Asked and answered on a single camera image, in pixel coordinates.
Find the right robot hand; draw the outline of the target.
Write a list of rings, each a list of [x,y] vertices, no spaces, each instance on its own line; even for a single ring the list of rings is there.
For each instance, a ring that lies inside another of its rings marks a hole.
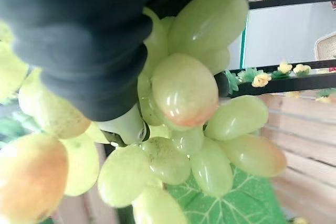
[[[143,141],[137,78],[153,7],[176,13],[189,0],[1,0],[1,20],[15,36],[14,52],[40,67],[49,90],[72,103],[126,144]]]

